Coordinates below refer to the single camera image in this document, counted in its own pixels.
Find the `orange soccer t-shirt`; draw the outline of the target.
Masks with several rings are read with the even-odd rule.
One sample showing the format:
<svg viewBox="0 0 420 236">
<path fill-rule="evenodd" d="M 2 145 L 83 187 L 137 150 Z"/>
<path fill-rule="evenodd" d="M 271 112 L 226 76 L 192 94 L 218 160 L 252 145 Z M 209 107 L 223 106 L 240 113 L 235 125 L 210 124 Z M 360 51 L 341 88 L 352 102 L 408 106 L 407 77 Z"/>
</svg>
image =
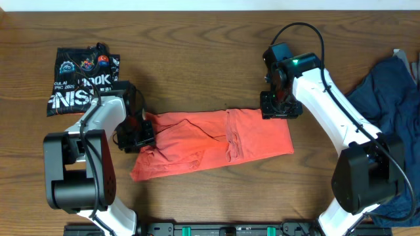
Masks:
<svg viewBox="0 0 420 236">
<path fill-rule="evenodd" d="M 294 152 L 287 121 L 263 119 L 259 109 L 146 114 L 156 142 L 138 154 L 138 182 L 238 165 Z"/>
</svg>

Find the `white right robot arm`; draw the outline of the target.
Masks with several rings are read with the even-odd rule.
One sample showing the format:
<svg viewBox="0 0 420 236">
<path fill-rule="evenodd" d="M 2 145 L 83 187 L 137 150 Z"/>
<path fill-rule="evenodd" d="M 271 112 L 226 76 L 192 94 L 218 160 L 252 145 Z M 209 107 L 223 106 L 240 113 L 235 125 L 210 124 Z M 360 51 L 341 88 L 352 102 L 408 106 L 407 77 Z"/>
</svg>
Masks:
<svg viewBox="0 0 420 236">
<path fill-rule="evenodd" d="M 262 56 L 270 90 L 260 95 L 264 119 L 296 119 L 307 108 L 332 141 L 338 161 L 331 179 L 334 199 L 313 223 L 284 222 L 282 235 L 391 235 L 364 223 L 406 186 L 404 146 L 383 134 L 335 86 L 313 53 L 293 56 L 275 45 Z"/>
</svg>

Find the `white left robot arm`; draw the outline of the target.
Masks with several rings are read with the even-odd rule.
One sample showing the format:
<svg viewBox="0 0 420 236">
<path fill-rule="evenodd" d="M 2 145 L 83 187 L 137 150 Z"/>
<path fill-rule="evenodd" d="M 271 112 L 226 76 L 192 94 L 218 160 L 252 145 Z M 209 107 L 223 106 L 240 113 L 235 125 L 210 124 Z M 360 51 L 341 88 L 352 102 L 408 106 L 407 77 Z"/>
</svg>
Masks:
<svg viewBox="0 0 420 236">
<path fill-rule="evenodd" d="M 115 140 L 125 153 L 139 153 L 155 144 L 144 106 L 137 106 L 140 91 L 128 81 L 113 89 L 94 89 L 90 108 L 64 132 L 43 141 L 45 190 L 49 206 L 90 221 L 65 226 L 65 235 L 140 235 L 134 210 L 116 195 L 116 174 L 108 142 Z"/>
</svg>

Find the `black folded printed shirt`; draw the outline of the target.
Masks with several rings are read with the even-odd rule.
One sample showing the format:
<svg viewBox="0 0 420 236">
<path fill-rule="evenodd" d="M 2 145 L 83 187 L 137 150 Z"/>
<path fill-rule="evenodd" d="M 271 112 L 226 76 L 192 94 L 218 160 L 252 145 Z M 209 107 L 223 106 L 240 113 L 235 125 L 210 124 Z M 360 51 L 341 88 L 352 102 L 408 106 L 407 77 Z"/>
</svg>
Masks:
<svg viewBox="0 0 420 236">
<path fill-rule="evenodd" d="M 113 89 L 120 61 L 121 56 L 111 54 L 102 43 L 85 49 L 58 48 L 47 116 L 86 112 L 95 90 Z"/>
</svg>

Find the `navy blue garment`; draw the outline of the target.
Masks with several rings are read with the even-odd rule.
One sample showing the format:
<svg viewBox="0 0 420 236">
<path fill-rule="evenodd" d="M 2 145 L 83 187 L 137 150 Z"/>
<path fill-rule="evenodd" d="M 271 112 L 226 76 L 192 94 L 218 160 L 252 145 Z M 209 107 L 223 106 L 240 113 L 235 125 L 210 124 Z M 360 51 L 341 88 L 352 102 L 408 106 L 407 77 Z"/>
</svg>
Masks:
<svg viewBox="0 0 420 236">
<path fill-rule="evenodd" d="M 396 56 L 376 64 L 348 101 L 385 134 L 397 134 L 405 148 L 406 175 L 419 198 L 419 90 Z"/>
</svg>

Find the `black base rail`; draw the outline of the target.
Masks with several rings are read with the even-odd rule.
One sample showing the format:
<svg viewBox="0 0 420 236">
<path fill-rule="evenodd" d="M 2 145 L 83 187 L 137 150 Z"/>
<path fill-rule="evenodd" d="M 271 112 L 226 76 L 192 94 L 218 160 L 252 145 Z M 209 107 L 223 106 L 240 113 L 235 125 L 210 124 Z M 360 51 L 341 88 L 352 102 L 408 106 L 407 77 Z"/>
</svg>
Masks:
<svg viewBox="0 0 420 236">
<path fill-rule="evenodd" d="M 64 226 L 64 236 L 96 236 L 106 232 L 94 225 Z M 169 222 L 143 224 L 134 235 L 141 236 L 304 236 L 324 235 L 314 222 L 288 220 L 280 224 L 173 224 Z M 351 236 L 393 236 L 389 227 L 359 224 L 344 233 Z"/>
</svg>

